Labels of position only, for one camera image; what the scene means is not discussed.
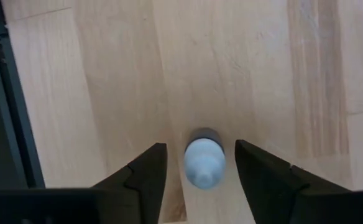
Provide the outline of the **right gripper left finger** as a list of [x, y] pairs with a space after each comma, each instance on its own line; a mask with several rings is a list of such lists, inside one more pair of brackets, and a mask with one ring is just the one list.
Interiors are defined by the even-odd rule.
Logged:
[[155, 143], [93, 186], [100, 224], [158, 224], [167, 177], [167, 145]]

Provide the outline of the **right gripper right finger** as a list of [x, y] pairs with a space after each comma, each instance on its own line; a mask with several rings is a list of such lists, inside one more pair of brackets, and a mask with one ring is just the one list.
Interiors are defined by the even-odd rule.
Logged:
[[235, 142], [239, 179], [256, 224], [290, 224], [298, 194], [349, 190], [297, 167], [243, 139]]

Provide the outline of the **small black dye bottle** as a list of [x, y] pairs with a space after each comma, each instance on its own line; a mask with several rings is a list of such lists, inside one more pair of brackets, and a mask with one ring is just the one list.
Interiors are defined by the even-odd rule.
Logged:
[[226, 156], [220, 135], [211, 128], [192, 131], [184, 151], [184, 171], [188, 181], [201, 190], [217, 186], [226, 169]]

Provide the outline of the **black aluminium table frame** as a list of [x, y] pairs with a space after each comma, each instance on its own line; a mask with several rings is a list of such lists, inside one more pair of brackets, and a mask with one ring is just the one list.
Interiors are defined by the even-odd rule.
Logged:
[[0, 1], [0, 189], [45, 186]]

